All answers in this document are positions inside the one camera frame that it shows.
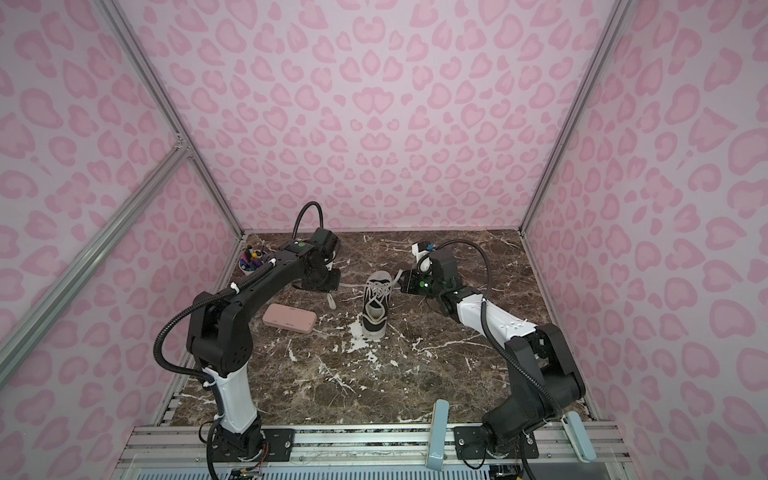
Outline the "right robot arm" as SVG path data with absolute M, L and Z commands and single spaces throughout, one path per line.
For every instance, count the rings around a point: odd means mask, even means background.
M 434 299 L 444 315 L 482 334 L 507 364 L 510 394 L 482 417 L 486 448 L 501 453 L 581 399 L 585 385 L 563 332 L 523 321 L 459 277 L 434 279 L 417 269 L 398 280 L 405 294 Z

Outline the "white shoelace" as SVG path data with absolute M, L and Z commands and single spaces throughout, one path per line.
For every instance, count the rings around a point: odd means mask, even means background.
M 365 284 L 350 284 L 340 282 L 338 287 L 372 289 L 373 296 L 376 298 L 390 296 L 402 274 L 403 271 L 399 270 L 394 277 L 391 277 L 386 271 L 377 271 L 372 274 L 372 276 L 366 281 Z

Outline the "black white sneaker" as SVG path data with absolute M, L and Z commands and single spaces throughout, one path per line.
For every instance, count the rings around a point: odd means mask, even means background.
M 390 296 L 374 297 L 372 289 L 364 289 L 361 313 L 362 333 L 366 339 L 379 340 L 386 333 Z

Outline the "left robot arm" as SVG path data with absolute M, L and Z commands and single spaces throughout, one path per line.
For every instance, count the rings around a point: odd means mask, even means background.
M 331 292 L 340 283 L 335 259 L 338 237 L 318 229 L 308 240 L 291 240 L 270 254 L 263 265 L 240 282 L 212 295 L 196 297 L 206 304 L 191 314 L 187 349 L 213 389 L 223 442 L 246 457 L 261 450 L 261 419 L 250 392 L 247 364 L 253 352 L 250 321 L 257 311 L 289 284 L 299 281 L 313 292 Z

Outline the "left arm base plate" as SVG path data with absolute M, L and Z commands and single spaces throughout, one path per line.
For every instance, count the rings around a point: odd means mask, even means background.
M 296 431 L 289 428 L 253 428 L 242 434 L 217 427 L 207 457 L 214 463 L 288 462 Z

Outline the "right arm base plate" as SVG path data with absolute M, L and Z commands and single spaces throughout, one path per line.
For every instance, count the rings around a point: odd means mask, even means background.
M 532 434 L 499 439 L 483 425 L 465 425 L 452 428 L 454 449 L 459 460 L 468 462 L 481 460 L 538 459 L 539 449 Z

